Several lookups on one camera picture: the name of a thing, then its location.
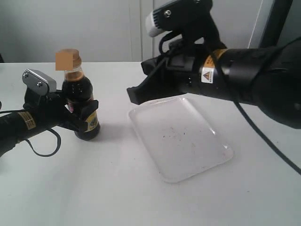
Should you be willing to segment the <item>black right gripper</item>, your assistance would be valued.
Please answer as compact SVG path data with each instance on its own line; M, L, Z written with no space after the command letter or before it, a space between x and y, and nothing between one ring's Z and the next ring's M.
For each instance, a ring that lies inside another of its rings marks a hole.
M145 102L179 96L181 94L211 94L212 84L201 81L205 60L211 56L212 47L207 42L182 47L173 46L167 53L141 63L146 75L137 87L127 88L130 102Z

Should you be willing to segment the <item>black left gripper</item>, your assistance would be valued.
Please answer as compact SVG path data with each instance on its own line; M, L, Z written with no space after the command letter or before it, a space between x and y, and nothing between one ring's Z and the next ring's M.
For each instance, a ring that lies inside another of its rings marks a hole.
M61 90L40 96L27 89L23 108L34 114L36 122L44 129L59 126L68 130L82 132L86 130L86 119L99 106L98 100L72 104L72 113L66 108L67 100Z

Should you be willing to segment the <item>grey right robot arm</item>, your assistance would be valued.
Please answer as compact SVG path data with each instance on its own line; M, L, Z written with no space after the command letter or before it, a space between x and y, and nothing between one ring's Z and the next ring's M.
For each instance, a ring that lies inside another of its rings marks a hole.
M254 105L274 121L301 127L301 40L282 47L215 48L183 46L142 62L145 79L127 88L131 103L187 93Z

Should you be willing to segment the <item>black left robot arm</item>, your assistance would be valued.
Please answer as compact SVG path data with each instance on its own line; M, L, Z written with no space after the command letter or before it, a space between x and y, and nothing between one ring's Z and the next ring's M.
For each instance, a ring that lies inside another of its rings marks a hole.
M23 109L0 112L5 114L0 118L0 154L5 154L23 141L33 148L29 138L44 131L56 136L57 147L49 154L34 153L40 157L56 154L62 140L53 127L59 126L76 132L87 130L87 122L70 113L66 105L67 100L60 90L40 96L27 89Z

